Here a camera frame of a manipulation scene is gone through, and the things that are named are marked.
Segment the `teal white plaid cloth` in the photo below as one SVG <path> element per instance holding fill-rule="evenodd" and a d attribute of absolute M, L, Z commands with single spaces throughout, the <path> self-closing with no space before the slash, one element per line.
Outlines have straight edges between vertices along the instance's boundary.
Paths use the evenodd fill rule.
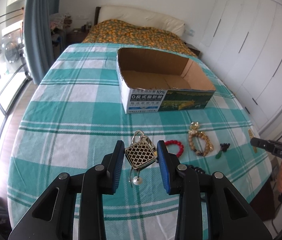
<path fill-rule="evenodd" d="M 7 183 L 8 213 L 16 226 L 51 182 L 100 164 L 117 141 L 135 131 L 153 142 L 177 140 L 180 161 L 207 174 L 222 172 L 250 202 L 270 177 L 267 153 L 250 145 L 252 121 L 229 89 L 199 59 L 216 88 L 204 109 L 126 114 L 116 59 L 119 45 L 81 43 L 66 48 L 36 89 L 20 122 Z M 220 159 L 220 144 L 230 143 Z"/>

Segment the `white built-in wardrobe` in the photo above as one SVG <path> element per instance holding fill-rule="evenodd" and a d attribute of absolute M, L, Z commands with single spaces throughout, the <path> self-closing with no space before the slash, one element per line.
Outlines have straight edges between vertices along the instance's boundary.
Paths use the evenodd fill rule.
<path fill-rule="evenodd" d="M 282 1 L 215 0 L 200 49 L 260 135 L 274 134 L 282 122 Z"/>

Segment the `dark wooden nightstand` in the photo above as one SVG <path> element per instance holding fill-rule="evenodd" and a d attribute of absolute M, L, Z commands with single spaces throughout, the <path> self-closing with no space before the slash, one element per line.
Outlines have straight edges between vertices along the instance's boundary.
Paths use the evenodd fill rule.
<path fill-rule="evenodd" d="M 66 34 L 66 43 L 68 45 L 82 43 L 88 34 L 89 30 L 81 31 L 81 29 L 73 29 Z"/>
<path fill-rule="evenodd" d="M 185 45 L 187 46 L 187 48 L 189 50 L 191 50 L 197 57 L 200 57 L 200 53 L 201 51 L 198 50 L 196 47 L 194 47 L 193 45 L 189 44 L 189 43 L 185 43 Z"/>

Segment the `dark wooden left nightstand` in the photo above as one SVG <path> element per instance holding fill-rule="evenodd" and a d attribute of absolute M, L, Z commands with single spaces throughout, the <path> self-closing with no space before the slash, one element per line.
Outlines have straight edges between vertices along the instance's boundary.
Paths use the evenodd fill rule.
<path fill-rule="evenodd" d="M 66 34 L 66 43 L 68 45 L 82 43 L 88 34 L 89 30 L 81 31 L 81 29 L 73 29 Z"/>

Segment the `pile of clothes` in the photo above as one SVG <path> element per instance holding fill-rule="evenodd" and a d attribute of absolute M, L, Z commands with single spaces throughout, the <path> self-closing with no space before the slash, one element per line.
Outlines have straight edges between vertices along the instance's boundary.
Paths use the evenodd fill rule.
<path fill-rule="evenodd" d="M 69 14 L 55 13 L 49 16 L 50 30 L 63 30 L 69 28 L 72 24 L 72 18 Z"/>

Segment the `orange floral bedspread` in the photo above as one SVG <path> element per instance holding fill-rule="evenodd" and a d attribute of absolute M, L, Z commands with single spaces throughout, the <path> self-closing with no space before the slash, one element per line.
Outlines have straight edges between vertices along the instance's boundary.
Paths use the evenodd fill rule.
<path fill-rule="evenodd" d="M 91 28 L 84 43 L 113 43 L 150 47 L 197 57 L 176 34 L 140 27 L 121 20 L 105 20 Z"/>

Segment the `blue curtain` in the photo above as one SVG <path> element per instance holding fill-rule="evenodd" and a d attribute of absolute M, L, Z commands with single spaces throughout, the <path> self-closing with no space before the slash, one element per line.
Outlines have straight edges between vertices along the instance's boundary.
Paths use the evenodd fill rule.
<path fill-rule="evenodd" d="M 37 85 L 55 62 L 49 16 L 58 10 L 59 0 L 25 1 L 25 56 L 33 82 Z"/>

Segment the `gold lattice keychain charm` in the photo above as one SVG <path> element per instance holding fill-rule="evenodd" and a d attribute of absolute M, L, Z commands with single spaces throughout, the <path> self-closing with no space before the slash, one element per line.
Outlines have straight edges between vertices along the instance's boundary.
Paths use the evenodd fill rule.
<path fill-rule="evenodd" d="M 157 149 L 143 131 L 137 130 L 125 148 L 125 157 L 130 164 L 130 185 L 138 186 L 143 182 L 140 172 L 157 161 Z"/>

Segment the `glass sliding balcony door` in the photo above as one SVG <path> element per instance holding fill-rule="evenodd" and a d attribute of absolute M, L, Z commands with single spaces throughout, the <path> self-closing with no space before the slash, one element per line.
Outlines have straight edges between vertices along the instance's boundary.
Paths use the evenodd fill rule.
<path fill-rule="evenodd" d="M 9 115 L 23 88 L 32 80 L 25 60 L 23 16 L 23 7 L 0 14 L 0 110 L 5 116 Z M 1 40 L 3 35 L 18 28 L 21 29 L 23 48 L 20 50 L 20 60 L 10 64 L 5 60 Z"/>

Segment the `green pendant dark tassel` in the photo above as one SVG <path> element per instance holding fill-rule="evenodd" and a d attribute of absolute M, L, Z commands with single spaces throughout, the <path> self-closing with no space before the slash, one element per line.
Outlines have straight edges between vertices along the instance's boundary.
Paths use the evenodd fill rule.
<path fill-rule="evenodd" d="M 220 150 L 218 152 L 218 154 L 215 156 L 216 159 L 220 159 L 222 154 L 227 152 L 227 150 L 229 149 L 230 147 L 230 143 L 223 143 L 223 144 L 220 144 Z"/>

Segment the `dark wooden right nightstand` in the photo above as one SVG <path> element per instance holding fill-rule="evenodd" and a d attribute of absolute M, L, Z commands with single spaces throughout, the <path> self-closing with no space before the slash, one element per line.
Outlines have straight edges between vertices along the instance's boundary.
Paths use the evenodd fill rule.
<path fill-rule="evenodd" d="M 198 50 L 196 47 L 194 47 L 193 45 L 189 44 L 189 43 L 185 43 L 185 45 L 187 46 L 187 48 L 189 50 L 191 50 L 197 57 L 200 57 L 200 53 L 201 51 Z"/>

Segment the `cream padded headboard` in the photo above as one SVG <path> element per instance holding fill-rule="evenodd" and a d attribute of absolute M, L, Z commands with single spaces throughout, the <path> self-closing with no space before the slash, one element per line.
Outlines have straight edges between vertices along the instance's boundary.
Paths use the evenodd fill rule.
<path fill-rule="evenodd" d="M 174 33 L 181 37 L 185 31 L 185 22 L 175 17 L 120 5 L 103 5 L 96 7 L 94 25 L 105 20 L 120 20 L 140 27 L 153 27 Z"/>

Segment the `washing machine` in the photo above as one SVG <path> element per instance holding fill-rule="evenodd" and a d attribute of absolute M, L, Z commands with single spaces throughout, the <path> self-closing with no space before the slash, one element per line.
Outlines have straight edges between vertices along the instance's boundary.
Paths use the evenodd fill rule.
<path fill-rule="evenodd" d="M 20 60 L 20 50 L 23 48 L 21 29 L 3 35 L 1 45 L 5 60 L 10 64 L 17 63 Z"/>

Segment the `open cardboard box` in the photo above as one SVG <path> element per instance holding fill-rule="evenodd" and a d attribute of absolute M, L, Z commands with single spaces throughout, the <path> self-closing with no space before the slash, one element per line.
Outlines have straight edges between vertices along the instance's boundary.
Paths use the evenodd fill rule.
<path fill-rule="evenodd" d="M 187 57 L 145 48 L 120 48 L 116 60 L 125 113 L 203 109 L 216 91 Z"/>

